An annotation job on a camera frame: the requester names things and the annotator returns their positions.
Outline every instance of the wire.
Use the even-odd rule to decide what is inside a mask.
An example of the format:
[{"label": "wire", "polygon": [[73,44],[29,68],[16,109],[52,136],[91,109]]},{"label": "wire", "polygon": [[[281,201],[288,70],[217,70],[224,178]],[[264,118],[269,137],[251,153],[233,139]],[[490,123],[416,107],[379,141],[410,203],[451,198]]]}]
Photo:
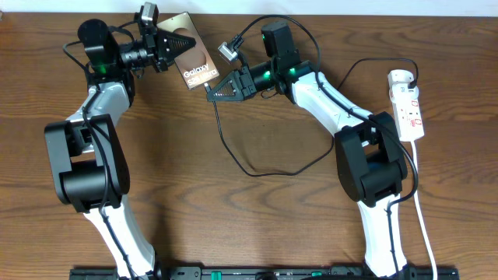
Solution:
[{"label": "wire", "polygon": [[[392,258],[393,258],[393,262],[395,263],[395,270],[396,270],[396,276],[398,277],[399,276],[399,267],[398,267],[398,262],[396,260],[396,255],[395,255],[395,242],[394,242],[394,237],[393,237],[393,233],[392,233],[392,222],[391,222],[391,207],[392,205],[395,205],[397,203],[400,203],[400,202],[403,202],[403,201],[406,201],[408,199],[410,199],[417,191],[417,187],[419,186],[419,174],[417,173],[417,169],[415,168],[415,164],[412,160],[412,157],[410,156],[410,154],[408,153],[408,151],[406,150],[406,148],[401,144],[401,142],[399,141],[399,138],[398,137],[395,137],[393,136],[393,134],[383,125],[381,124],[378,124],[366,117],[363,117],[361,115],[359,115],[358,113],[356,113],[354,111],[354,108],[348,108],[346,105],[344,105],[343,103],[341,103],[339,100],[337,100],[333,95],[331,95],[327,90],[326,88],[324,88],[324,84],[323,82],[320,81],[320,79],[318,78],[318,73],[320,71],[320,63],[321,63],[321,50],[320,50],[320,47],[318,46],[318,43],[316,41],[316,39],[314,38],[314,36],[310,33],[310,31],[308,29],[306,29],[306,27],[304,27],[302,24],[298,23],[295,19],[289,17],[289,16],[282,16],[282,15],[266,15],[266,16],[260,16],[258,17],[257,19],[255,19],[252,23],[249,23],[249,25],[244,29],[242,30],[242,32],[237,35],[237,38],[235,38],[235,40],[239,40],[242,35],[244,35],[244,33],[246,33],[249,28],[251,28],[255,23],[257,23],[258,21],[262,20],[262,19],[267,19],[267,18],[271,18],[271,17],[277,17],[277,18],[283,18],[283,19],[287,19],[289,20],[290,22],[292,23],[295,23],[300,29],[302,29],[307,35],[308,37],[311,39],[311,41],[313,41],[313,44],[314,46],[316,47],[317,49],[317,67],[316,67],[316,71],[315,71],[315,80],[317,81],[317,84],[318,84],[318,88],[323,92],[325,93],[325,95],[334,103],[336,103],[339,107],[341,107],[343,110],[345,110],[346,112],[348,112],[350,115],[358,118],[359,120],[367,123],[368,125],[370,125],[372,128],[375,128],[381,132],[383,132],[390,140],[393,141],[393,143],[400,148],[400,150],[403,152],[403,155],[405,156],[405,158],[408,160],[409,164],[410,164],[410,167],[412,169],[412,174],[413,174],[413,187],[412,187],[412,190],[410,191],[409,194],[407,194],[406,196],[402,197],[402,198],[399,198],[397,200],[394,200],[394,201],[391,201],[388,203],[388,206],[387,206],[387,209],[386,209],[386,213],[388,214],[388,225],[389,225],[389,239],[391,241],[391,253],[392,253]],[[417,67],[416,63],[412,60],[409,60],[407,58],[405,59],[400,59],[400,58],[396,58],[396,59],[393,59],[393,58],[368,58],[367,60],[381,60],[381,59],[384,59],[384,60],[404,60],[404,61],[410,61],[412,62],[415,67],[416,67],[416,79],[413,81],[413,82],[410,82],[410,87],[415,87],[416,86],[416,81],[418,80],[418,77],[419,77],[419,68]],[[348,71],[348,74],[346,75],[346,77],[342,80],[342,83],[341,85],[339,85],[338,88],[340,88],[340,86],[342,86],[342,84],[345,82],[345,80],[347,79],[347,77],[349,76],[349,73],[352,71],[352,69],[358,64],[360,63],[362,60],[360,61],[357,61],[352,67],[351,69]]]},{"label": "wire", "polygon": [[125,26],[132,25],[133,23],[137,23],[137,21],[136,20],[132,20],[131,22],[123,23],[120,26],[118,26],[117,28],[123,28]]},{"label": "wire", "polygon": [[[411,141],[410,144],[412,145],[413,162],[415,164],[415,168],[418,171],[419,165],[417,163],[418,162],[417,161],[417,149],[416,149],[415,141]],[[429,237],[427,236],[426,225],[425,225],[425,222],[423,221],[422,209],[420,208],[419,192],[418,191],[413,195],[413,199],[415,200],[415,208],[417,210],[417,215],[419,217],[420,229],[422,230],[423,241],[426,244],[427,253],[429,254],[429,259],[430,259],[430,265],[433,269],[433,280],[437,280],[436,260],[434,259],[433,249],[430,246]]]},{"label": "wire", "polygon": [[407,62],[411,62],[415,66],[416,75],[415,75],[415,79],[410,82],[409,88],[413,89],[416,86],[417,81],[419,80],[419,66],[417,66],[417,64],[412,59],[409,59],[409,58],[362,58],[362,59],[358,60],[357,62],[355,62],[355,64],[353,64],[351,66],[348,73],[344,76],[341,83],[339,83],[339,85],[337,86],[337,88],[336,88],[337,90],[339,90],[342,87],[342,85],[344,84],[346,79],[349,77],[349,74],[351,74],[351,71],[355,68],[355,66],[363,61],[407,61]]},{"label": "wire", "polygon": [[263,98],[263,99],[270,99],[270,98],[272,98],[272,97],[276,96],[277,94],[279,94],[278,92],[274,92],[271,96],[266,96],[266,95],[265,95],[265,94],[263,94],[263,93],[265,93],[265,91],[261,91],[261,92],[259,93],[259,95],[260,95],[260,96],[261,96],[261,98]]},{"label": "wire", "polygon": [[332,137],[332,144],[330,146],[330,149],[325,154],[319,156],[314,161],[308,163],[306,166],[304,166],[300,170],[297,170],[296,172],[292,172],[292,173],[287,173],[287,172],[271,172],[271,173],[262,173],[262,174],[251,174],[251,173],[248,173],[242,167],[242,165],[239,163],[239,161],[237,160],[237,158],[235,157],[235,155],[232,153],[232,151],[230,151],[230,148],[228,148],[228,145],[225,143],[225,139],[223,138],[223,132],[221,130],[221,124],[219,122],[219,115],[218,115],[218,108],[216,107],[216,101],[213,101],[212,105],[215,107],[216,123],[218,124],[218,132],[219,132],[219,137],[221,138],[221,142],[225,146],[226,151],[232,156],[232,159],[235,161],[235,163],[240,167],[240,169],[246,175],[248,175],[250,177],[264,177],[264,176],[275,176],[275,175],[279,175],[279,176],[296,176],[297,174],[303,172],[304,170],[308,169],[309,167],[311,167],[312,165],[314,165],[315,163],[319,162],[321,159],[323,159],[324,157],[326,157],[333,150],[333,148],[334,148],[334,137]]}]

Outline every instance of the electrical outlet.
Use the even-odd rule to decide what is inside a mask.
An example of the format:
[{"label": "electrical outlet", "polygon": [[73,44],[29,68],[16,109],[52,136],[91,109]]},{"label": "electrical outlet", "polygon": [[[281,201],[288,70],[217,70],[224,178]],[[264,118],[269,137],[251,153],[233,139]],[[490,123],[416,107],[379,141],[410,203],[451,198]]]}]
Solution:
[{"label": "electrical outlet", "polygon": [[419,88],[409,88],[413,74],[406,70],[393,70],[388,75],[396,129],[403,142],[415,141],[424,136],[419,105]]}]

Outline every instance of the wooden table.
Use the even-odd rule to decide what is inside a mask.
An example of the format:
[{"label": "wooden table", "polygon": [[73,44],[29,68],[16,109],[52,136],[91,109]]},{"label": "wooden table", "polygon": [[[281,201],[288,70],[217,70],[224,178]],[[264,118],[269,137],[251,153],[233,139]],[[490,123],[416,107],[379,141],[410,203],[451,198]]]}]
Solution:
[{"label": "wooden table", "polygon": [[[167,19],[171,15],[161,15]],[[76,265],[113,266],[91,223],[56,197],[44,127],[86,98],[81,69],[63,53],[79,24],[120,14],[4,14],[0,22],[0,278],[67,279]],[[255,16],[193,15],[222,75],[221,42]],[[296,16],[318,40],[322,71],[337,85],[365,57],[408,57],[420,67],[426,136],[419,195],[438,264],[462,279],[498,273],[498,19]],[[259,27],[243,49],[266,61]],[[293,27],[304,58],[313,44]],[[86,57],[81,47],[73,52]],[[386,74],[402,62],[358,66],[342,92],[374,113],[392,112]],[[143,234],[168,264],[318,266],[363,259],[359,211],[338,182],[333,153],[297,177],[251,178],[223,148],[205,91],[186,90],[176,68],[147,69],[117,126],[129,196]],[[331,143],[326,130],[285,97],[219,105],[226,140],[249,170],[297,170]],[[411,181],[404,183],[405,192]],[[428,265],[413,201],[401,206],[406,257]]]}]

